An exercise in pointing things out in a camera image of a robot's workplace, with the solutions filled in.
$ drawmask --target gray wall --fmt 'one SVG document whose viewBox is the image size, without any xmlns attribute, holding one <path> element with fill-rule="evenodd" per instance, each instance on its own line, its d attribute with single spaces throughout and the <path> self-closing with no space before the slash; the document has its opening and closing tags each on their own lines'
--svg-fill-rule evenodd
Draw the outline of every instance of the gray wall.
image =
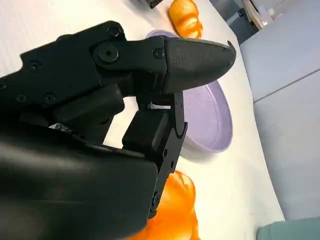
<svg viewBox="0 0 320 240">
<path fill-rule="evenodd" d="M 243 43 L 254 113 L 286 219 L 320 216 L 320 1 L 299 1 Z"/>
</svg>

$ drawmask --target black robotic arm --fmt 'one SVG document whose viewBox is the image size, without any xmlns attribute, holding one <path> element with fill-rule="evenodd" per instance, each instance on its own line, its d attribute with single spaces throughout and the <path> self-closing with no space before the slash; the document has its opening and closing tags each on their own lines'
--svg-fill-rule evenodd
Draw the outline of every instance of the black robotic arm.
<svg viewBox="0 0 320 240">
<path fill-rule="evenodd" d="M 113 21 L 22 54 L 22 69 L 0 78 L 0 239 L 121 239 L 143 229 L 186 135 L 182 91 L 217 80 L 235 58 L 231 43 L 127 41 Z M 123 148 L 102 145 L 128 96 L 139 110 Z"/>
</svg>

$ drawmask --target purple bowl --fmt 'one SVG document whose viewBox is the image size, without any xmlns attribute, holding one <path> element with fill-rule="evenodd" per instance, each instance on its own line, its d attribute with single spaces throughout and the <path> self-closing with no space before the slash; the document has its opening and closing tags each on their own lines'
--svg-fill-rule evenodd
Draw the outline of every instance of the purple bowl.
<svg viewBox="0 0 320 240">
<path fill-rule="evenodd" d="M 172 32 L 154 30 L 146 37 L 178 37 Z M 203 152 L 226 150 L 233 137 L 233 124 L 226 96 L 218 81 L 183 91 L 184 120 L 188 130 L 183 147 Z"/>
</svg>

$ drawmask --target white tabletop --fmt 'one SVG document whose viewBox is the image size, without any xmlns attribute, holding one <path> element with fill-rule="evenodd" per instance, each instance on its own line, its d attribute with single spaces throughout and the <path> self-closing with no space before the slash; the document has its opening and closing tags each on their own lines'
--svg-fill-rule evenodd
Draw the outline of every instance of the white tabletop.
<svg viewBox="0 0 320 240">
<path fill-rule="evenodd" d="M 184 151 L 177 169 L 196 186 L 196 213 L 202 240 L 255 240 L 260 226 L 284 219 L 265 163 L 253 98 L 236 36 L 209 0 L 195 0 L 203 23 L 203 39 L 237 50 L 233 68 L 219 79 L 232 120 L 233 139 L 228 150 L 217 154 Z M 144 39 L 154 29 L 173 31 L 164 0 L 151 10 L 140 0 L 2 0 L 0 7 L 0 77 L 17 71 L 19 54 L 96 24 L 120 22 L 128 40 Z M 106 144 L 121 147 L 122 136 L 137 105 L 125 99 Z"/>
</svg>

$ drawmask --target orange plastic pumpkin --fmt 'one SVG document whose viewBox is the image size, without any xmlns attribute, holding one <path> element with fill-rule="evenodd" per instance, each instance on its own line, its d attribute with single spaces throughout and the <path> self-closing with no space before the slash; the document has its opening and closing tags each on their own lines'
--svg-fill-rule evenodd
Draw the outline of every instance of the orange plastic pumpkin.
<svg viewBox="0 0 320 240">
<path fill-rule="evenodd" d="M 203 33 L 197 5 L 192 0 L 174 0 L 169 16 L 175 30 L 182 38 L 200 39 Z"/>
<path fill-rule="evenodd" d="M 195 200 L 192 180 L 175 171 L 166 181 L 156 216 L 127 240 L 199 240 Z"/>
</svg>

